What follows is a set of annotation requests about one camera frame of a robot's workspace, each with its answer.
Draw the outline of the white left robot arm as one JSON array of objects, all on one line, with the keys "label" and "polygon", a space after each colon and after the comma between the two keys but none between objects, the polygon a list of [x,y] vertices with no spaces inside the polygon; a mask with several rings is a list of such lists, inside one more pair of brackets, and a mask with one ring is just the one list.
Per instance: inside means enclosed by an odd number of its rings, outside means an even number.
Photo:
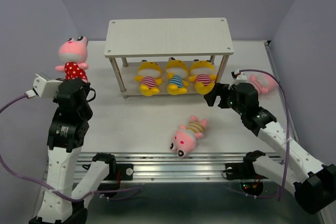
[{"label": "white left robot arm", "polygon": [[41,207],[30,223],[86,223],[88,205],[101,182],[116,175],[116,159],[98,153],[77,186],[77,159],[89,129],[93,111],[87,98],[90,83],[79,78],[51,80],[37,75],[33,91],[57,105],[48,131],[48,172]]}]

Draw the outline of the yellow frog toy pink stripes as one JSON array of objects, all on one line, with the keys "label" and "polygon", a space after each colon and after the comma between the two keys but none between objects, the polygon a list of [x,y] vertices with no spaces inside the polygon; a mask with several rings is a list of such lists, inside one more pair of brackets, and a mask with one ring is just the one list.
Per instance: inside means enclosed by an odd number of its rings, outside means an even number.
[{"label": "yellow frog toy pink stripes", "polygon": [[160,93],[159,86],[163,83],[162,69],[156,62],[142,60],[134,79],[139,83],[140,93],[151,97]]}]

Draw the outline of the yellow frog toy blue stripes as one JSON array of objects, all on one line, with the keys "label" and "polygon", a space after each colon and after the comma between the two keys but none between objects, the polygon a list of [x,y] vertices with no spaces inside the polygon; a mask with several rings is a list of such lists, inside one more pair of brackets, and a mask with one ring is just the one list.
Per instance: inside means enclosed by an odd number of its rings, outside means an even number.
[{"label": "yellow frog toy blue stripes", "polygon": [[167,92],[170,95],[186,94],[189,85],[185,80],[189,75],[186,64],[181,60],[170,57],[165,71],[167,73]]}]

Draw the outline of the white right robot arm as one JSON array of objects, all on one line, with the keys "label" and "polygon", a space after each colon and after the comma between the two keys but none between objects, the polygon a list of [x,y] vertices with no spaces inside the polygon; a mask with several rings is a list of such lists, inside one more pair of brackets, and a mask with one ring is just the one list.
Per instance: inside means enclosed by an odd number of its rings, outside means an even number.
[{"label": "white right robot arm", "polygon": [[312,215],[335,201],[335,165],[324,164],[293,140],[276,117],[259,105],[258,93],[252,84],[217,83],[204,95],[208,106],[213,106],[217,97],[220,98],[218,107],[239,114],[244,127],[284,161],[279,164],[262,152],[250,152],[241,165],[244,175],[267,177],[290,192],[298,205]]}]

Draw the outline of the pink frog toy polka dots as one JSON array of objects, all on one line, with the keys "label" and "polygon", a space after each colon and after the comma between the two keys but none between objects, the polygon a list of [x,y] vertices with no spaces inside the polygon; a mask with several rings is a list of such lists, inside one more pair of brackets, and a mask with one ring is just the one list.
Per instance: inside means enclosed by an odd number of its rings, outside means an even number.
[{"label": "pink frog toy polka dots", "polygon": [[58,56],[63,64],[56,66],[55,70],[63,72],[66,80],[81,79],[83,82],[88,83],[86,75],[86,70],[89,68],[87,64],[87,44],[87,38],[80,36],[77,39],[69,38],[60,46]]}]

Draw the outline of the pink frog toy orange stripes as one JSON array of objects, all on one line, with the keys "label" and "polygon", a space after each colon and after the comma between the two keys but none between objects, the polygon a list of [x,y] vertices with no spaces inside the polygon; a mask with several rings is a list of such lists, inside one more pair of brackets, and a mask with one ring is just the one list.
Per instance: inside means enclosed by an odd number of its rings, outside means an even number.
[{"label": "pink frog toy orange stripes", "polygon": [[173,135],[170,150],[179,157],[185,157],[195,149],[197,141],[204,138],[207,126],[207,119],[199,120],[197,116],[191,115],[188,124],[180,125]]}]

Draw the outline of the yellow frog toy red stripes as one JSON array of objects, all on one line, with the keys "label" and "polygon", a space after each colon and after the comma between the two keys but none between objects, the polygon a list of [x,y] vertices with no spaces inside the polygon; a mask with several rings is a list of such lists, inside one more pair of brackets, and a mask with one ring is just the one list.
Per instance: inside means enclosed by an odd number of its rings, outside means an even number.
[{"label": "yellow frog toy red stripes", "polygon": [[212,91],[215,85],[215,67],[210,60],[195,59],[190,67],[189,81],[194,83],[197,93],[205,95]]}]

